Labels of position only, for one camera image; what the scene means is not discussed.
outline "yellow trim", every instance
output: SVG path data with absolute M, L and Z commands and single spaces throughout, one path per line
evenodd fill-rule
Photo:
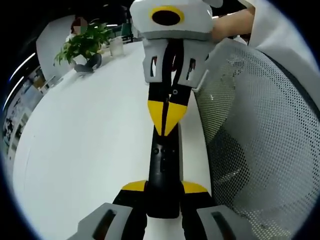
M 153 8 L 150 13 L 149 13 L 149 17 L 150 19 L 153 21 L 153 15 L 156 13 L 156 12 L 159 12 L 159 11 L 170 11 L 170 12 L 173 12 L 173 13 L 176 13 L 178 14 L 178 16 L 180 17 L 180 21 L 178 22 L 178 24 L 182 23 L 183 21 L 185 21 L 185 14 L 183 11 L 181 11 L 179 8 L 175 7 L 175 6 L 158 6 L 158 7 L 155 7 Z
M 187 106 L 169 102 L 168 113 L 165 122 L 164 135 L 168 136 L 177 123 L 184 117 Z
M 148 100 L 148 108 L 150 116 L 152 118 L 153 124 L 156 131 L 161 136 L 162 131 L 162 111 L 164 109 L 164 103 L 161 101 L 151 101 Z
M 195 194 L 195 193 L 207 193 L 208 190 L 196 183 L 188 182 L 188 181 L 182 181 L 184 193 L 186 194 Z
M 125 185 L 122 188 L 122 190 L 143 192 L 145 190 L 145 184 L 146 184 L 145 180 L 130 182 L 127 185 Z

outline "green leaves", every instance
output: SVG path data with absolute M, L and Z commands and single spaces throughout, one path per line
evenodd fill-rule
M 99 51 L 102 44 L 109 44 L 110 34 L 111 30 L 105 24 L 88 25 L 86 32 L 74 36 L 63 44 L 54 61 L 59 65 L 63 60 L 71 64 L 72 59 L 79 55 L 88 60 Z

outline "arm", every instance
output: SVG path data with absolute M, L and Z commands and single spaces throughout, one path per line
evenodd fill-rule
M 256 9 L 254 7 L 249 7 L 232 15 L 216 18 L 212 29 L 213 40 L 220 42 L 230 36 L 250 34 L 255 12 Z

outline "ceiling light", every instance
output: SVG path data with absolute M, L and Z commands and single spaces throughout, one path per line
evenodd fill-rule
M 14 93 L 15 89 L 18 87 L 18 85 L 21 83 L 21 81 L 22 81 L 24 78 L 25 78 L 24 76 L 21 77 L 20 80 L 17 82 L 17 84 L 14 86 L 14 88 L 11 90 L 11 92 L 9 93 L 9 96 L 8 96 L 8 97 L 6 98 L 6 100 L 5 100 L 5 103 L 4 103 L 4 105 L 3 105 L 2 110 L 5 109 L 5 106 L 6 106 L 6 104 L 8 103 L 9 98 L 11 97 L 11 95 Z
M 11 81 L 11 79 L 14 77 L 14 75 L 19 71 L 20 68 L 22 68 L 23 65 L 26 64 L 26 62 L 28 62 L 34 55 L 36 55 L 36 53 L 32 53 L 26 60 L 23 61 L 23 63 L 20 64 L 20 66 L 18 66 L 16 68 L 16 70 L 13 72 L 13 74 L 11 75 L 9 82 Z

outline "white desk surface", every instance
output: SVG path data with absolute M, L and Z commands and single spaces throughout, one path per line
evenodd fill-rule
M 129 182 L 147 180 L 153 122 L 147 107 L 141 42 L 125 56 L 77 78 L 74 70 L 30 116 L 14 161 L 13 188 L 44 240 L 65 240 L 78 222 Z M 194 95 L 181 121 L 183 177 L 209 191 L 204 134 Z M 181 218 L 148 218 L 145 240 L 184 239 Z

